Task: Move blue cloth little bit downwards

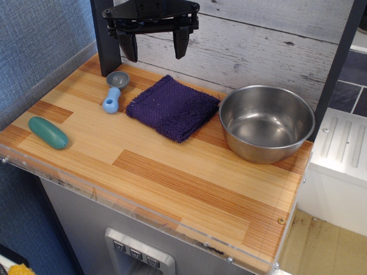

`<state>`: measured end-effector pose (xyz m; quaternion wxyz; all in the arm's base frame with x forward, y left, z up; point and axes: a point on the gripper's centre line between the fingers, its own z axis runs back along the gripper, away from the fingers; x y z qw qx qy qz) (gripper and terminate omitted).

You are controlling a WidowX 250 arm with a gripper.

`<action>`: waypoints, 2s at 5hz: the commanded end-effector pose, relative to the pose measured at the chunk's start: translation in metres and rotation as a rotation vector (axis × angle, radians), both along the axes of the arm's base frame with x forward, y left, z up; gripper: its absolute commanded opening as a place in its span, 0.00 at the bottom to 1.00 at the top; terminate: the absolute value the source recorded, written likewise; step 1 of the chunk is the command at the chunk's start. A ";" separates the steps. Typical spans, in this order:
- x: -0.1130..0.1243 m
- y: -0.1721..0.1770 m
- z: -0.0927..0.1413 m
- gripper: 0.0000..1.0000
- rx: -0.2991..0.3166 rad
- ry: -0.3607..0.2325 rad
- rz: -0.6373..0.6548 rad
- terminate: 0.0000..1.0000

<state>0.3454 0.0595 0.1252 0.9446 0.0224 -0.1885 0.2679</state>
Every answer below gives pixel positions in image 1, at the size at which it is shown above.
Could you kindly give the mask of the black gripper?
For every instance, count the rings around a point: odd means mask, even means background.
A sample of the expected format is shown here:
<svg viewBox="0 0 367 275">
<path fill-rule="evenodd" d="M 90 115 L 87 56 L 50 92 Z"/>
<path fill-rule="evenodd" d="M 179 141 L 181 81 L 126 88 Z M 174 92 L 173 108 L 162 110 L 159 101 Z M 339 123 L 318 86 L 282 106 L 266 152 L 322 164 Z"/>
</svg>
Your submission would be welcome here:
<svg viewBox="0 0 367 275">
<path fill-rule="evenodd" d="M 200 5 L 192 1 L 127 1 L 105 9 L 102 16 L 108 31 L 118 32 L 119 45 L 125 57 L 138 61 L 135 34 L 173 32 L 176 59 L 185 56 L 189 36 L 199 28 Z"/>
</svg>

